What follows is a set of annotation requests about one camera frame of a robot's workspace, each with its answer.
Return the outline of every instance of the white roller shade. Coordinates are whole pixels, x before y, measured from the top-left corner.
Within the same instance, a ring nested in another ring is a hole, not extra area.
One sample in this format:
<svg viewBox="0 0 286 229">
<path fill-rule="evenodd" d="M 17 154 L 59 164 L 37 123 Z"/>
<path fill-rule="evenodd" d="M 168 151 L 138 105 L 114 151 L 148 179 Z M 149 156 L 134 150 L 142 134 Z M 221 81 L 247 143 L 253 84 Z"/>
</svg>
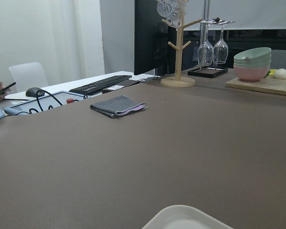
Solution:
<svg viewBox="0 0 286 229">
<path fill-rule="evenodd" d="M 204 0 L 189 0 L 186 3 L 185 23 L 202 17 Z M 209 18 L 236 21 L 228 24 L 227 30 L 286 29 L 286 0 L 211 0 Z M 186 28 L 198 30 L 199 25 Z M 220 26 L 210 26 L 211 30 Z"/>
</svg>

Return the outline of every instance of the garlic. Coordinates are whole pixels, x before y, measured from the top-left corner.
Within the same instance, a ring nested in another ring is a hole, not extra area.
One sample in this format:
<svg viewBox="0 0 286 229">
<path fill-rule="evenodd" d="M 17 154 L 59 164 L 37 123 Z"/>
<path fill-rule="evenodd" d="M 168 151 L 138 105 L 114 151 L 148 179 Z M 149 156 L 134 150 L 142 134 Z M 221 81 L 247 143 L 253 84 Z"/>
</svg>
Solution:
<svg viewBox="0 0 286 229">
<path fill-rule="evenodd" d="M 275 77 L 276 79 L 281 79 L 281 80 L 285 80 L 286 79 L 286 69 L 278 69 L 276 70 L 276 72 L 273 74 L 273 77 Z"/>
</svg>

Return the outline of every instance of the round wooden base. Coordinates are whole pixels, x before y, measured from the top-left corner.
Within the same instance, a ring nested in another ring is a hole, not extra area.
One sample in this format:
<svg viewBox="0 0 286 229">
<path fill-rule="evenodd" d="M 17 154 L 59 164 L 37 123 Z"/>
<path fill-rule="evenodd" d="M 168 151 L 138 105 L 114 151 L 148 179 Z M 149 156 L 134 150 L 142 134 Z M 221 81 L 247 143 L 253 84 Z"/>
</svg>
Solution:
<svg viewBox="0 0 286 229">
<path fill-rule="evenodd" d="M 192 87 L 196 85 L 192 78 L 181 77 L 181 80 L 176 80 L 174 76 L 163 78 L 160 83 L 168 87 Z"/>
</svg>

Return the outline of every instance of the computer monitor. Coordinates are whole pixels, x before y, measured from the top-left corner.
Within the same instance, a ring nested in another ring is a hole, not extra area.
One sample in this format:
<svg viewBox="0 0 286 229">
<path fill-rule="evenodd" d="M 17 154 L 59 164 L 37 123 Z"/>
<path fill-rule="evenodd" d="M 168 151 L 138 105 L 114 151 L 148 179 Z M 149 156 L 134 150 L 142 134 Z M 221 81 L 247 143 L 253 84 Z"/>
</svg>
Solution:
<svg viewBox="0 0 286 229">
<path fill-rule="evenodd" d="M 135 0 L 134 15 L 134 74 L 155 69 L 156 75 L 174 73 L 176 29 L 163 23 L 156 0 Z"/>
</svg>

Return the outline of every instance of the red cap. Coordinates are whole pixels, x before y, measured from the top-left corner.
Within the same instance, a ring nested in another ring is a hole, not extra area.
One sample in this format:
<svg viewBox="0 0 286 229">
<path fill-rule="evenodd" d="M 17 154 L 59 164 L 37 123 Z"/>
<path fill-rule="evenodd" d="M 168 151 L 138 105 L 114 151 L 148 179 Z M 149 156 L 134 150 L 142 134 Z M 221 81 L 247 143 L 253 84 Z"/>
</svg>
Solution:
<svg viewBox="0 0 286 229">
<path fill-rule="evenodd" d="M 67 99 L 67 104 L 73 103 L 74 99 Z"/>
</svg>

